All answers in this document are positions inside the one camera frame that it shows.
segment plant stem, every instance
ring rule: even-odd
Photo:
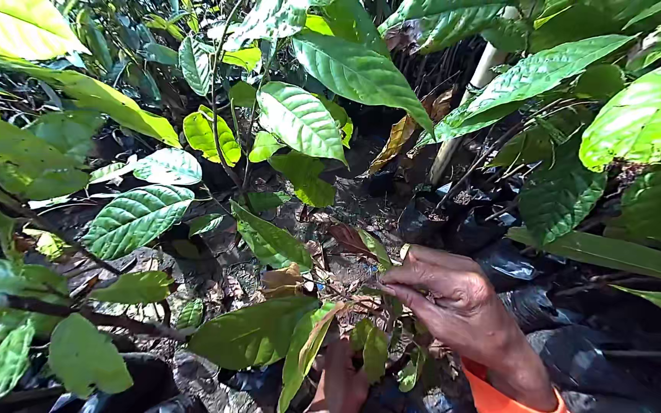
[[[78,311],[78,309],[72,309],[67,306],[46,303],[37,298],[20,296],[7,296],[7,306],[13,309],[54,315],[56,317],[67,317],[68,315],[78,312],[95,325],[126,328],[135,334],[148,334],[150,336],[165,337],[182,343],[186,341],[184,334],[172,328],[167,328],[163,325],[142,323],[141,321],[133,320],[124,316],[97,313],[91,311],[91,308],[88,307],[83,307]]]
[[[65,241],[65,243],[68,244],[69,246],[78,249],[79,251],[81,251],[83,255],[90,258],[101,268],[104,268],[105,270],[109,271],[110,273],[114,273],[117,276],[123,274],[122,271],[114,268],[112,265],[110,265],[108,262],[104,261],[103,259],[100,259],[97,256],[93,255],[93,253],[87,250],[86,247],[84,247],[80,242],[76,241],[71,236],[67,235],[65,232],[60,231],[56,226],[52,225],[49,221],[47,221],[43,217],[37,215],[30,208],[23,206],[19,201],[9,196],[3,190],[0,190],[0,202],[6,205],[7,207],[11,208],[12,210],[17,211],[20,214],[24,215],[25,217],[29,218],[30,220],[32,220],[32,222],[37,224],[42,229],[52,234],[55,234],[58,238]]]
[[[239,179],[239,176],[226,163],[226,158],[223,155],[223,149],[221,148],[221,143],[218,140],[218,112],[216,112],[216,82],[215,82],[218,74],[218,62],[221,61],[221,54],[223,53],[223,44],[226,41],[226,34],[228,33],[229,22],[234,18],[234,15],[236,15],[236,12],[239,11],[239,8],[243,4],[244,4],[244,0],[238,0],[234,5],[234,8],[231,9],[231,12],[228,14],[228,17],[226,18],[226,24],[223,27],[223,34],[221,34],[221,38],[218,41],[216,58],[213,61],[213,68],[211,70],[211,79],[213,80],[211,82],[211,110],[213,111],[213,140],[216,144],[216,152],[218,152],[218,157],[221,160],[221,166],[223,166],[223,170],[226,172],[228,177],[231,178],[232,181],[234,181],[236,187],[239,188],[239,193],[245,196],[244,185]]]

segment hand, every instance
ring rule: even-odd
[[[369,380],[353,367],[353,350],[348,339],[328,345],[323,372],[310,411],[358,413],[369,394]]]
[[[545,366],[474,260],[412,246],[403,265],[381,282],[436,339],[488,367],[496,389],[537,410],[557,408]],[[435,302],[416,288],[429,291]]]

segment twig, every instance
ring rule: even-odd
[[[81,253],[83,255],[90,258],[96,264],[98,264],[99,266],[101,266],[105,270],[108,270],[110,273],[114,273],[118,276],[120,276],[122,274],[121,271],[114,268],[108,262],[104,261],[103,259],[98,258],[96,255],[93,255],[93,253],[91,251],[87,250],[80,242],[76,241],[75,239],[73,239],[72,237],[67,235],[65,232],[60,231],[56,226],[50,224],[49,221],[47,221],[43,217],[37,215],[30,208],[27,208],[27,207],[23,206],[19,201],[15,200],[14,198],[9,196],[7,193],[5,193],[2,190],[0,190],[0,202],[3,203],[4,205],[6,205],[7,207],[11,208],[12,210],[17,211],[20,214],[24,215],[25,217],[31,219],[32,222],[36,223],[42,229],[44,229],[48,232],[51,232],[52,234],[55,234],[58,238],[65,241],[66,244],[68,244],[69,246],[74,247],[75,249],[78,249],[79,251],[81,251]]]
[[[45,301],[40,301],[36,298],[25,298],[8,295],[7,306],[13,309],[54,315],[56,317],[67,317],[68,315],[78,312],[80,315],[95,325],[121,327],[135,334],[147,334],[150,336],[164,337],[177,340],[181,343],[186,341],[184,334],[172,328],[166,328],[163,325],[142,323],[141,321],[133,320],[129,317],[93,312],[89,307],[83,307],[80,309],[80,311],[78,311],[78,309],[46,303]]]
[[[244,0],[238,0],[234,5],[234,8],[231,9],[231,12],[228,14],[228,17],[226,18],[226,24],[223,27],[223,34],[221,34],[221,38],[218,41],[216,59],[213,61],[213,68],[211,70],[211,79],[214,80],[211,82],[211,110],[213,111],[213,140],[216,144],[216,152],[218,152],[218,157],[221,161],[221,166],[223,166],[223,170],[228,175],[228,177],[231,178],[231,181],[234,181],[234,184],[239,189],[239,193],[244,195],[245,197],[246,195],[244,193],[244,185],[239,179],[239,176],[226,163],[226,158],[223,155],[223,149],[221,148],[221,143],[218,140],[218,112],[216,111],[216,82],[215,82],[218,74],[218,62],[221,61],[221,54],[223,53],[223,44],[226,41],[226,34],[228,33],[228,27],[230,26],[229,22],[234,18],[234,15],[236,15],[236,12],[239,11],[239,8],[243,4],[244,4]]]

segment dead leaf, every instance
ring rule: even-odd
[[[374,253],[361,240],[361,235],[352,226],[345,223],[338,223],[330,226],[328,232],[349,252],[376,259]]]
[[[443,92],[437,99],[433,102],[433,108],[430,111],[430,117],[432,117],[433,122],[437,123],[446,117],[452,110],[450,107],[450,101],[453,99],[453,95],[457,92],[458,86],[453,85],[452,88]]]
[[[399,154],[399,151],[402,150],[402,145],[410,139],[416,127],[417,123],[408,115],[392,126],[389,133],[389,140],[387,140],[386,145],[382,148],[381,153],[374,158],[369,169],[361,174],[360,177],[366,178],[375,174],[387,162]]]

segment orange sleeve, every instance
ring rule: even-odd
[[[557,409],[553,412],[542,412],[512,400],[501,394],[499,390],[494,389],[487,383],[486,367],[475,361],[464,359],[464,373],[471,384],[473,393],[473,402],[479,413],[568,413],[565,408],[565,402],[560,397],[560,393],[555,390],[557,396]]]

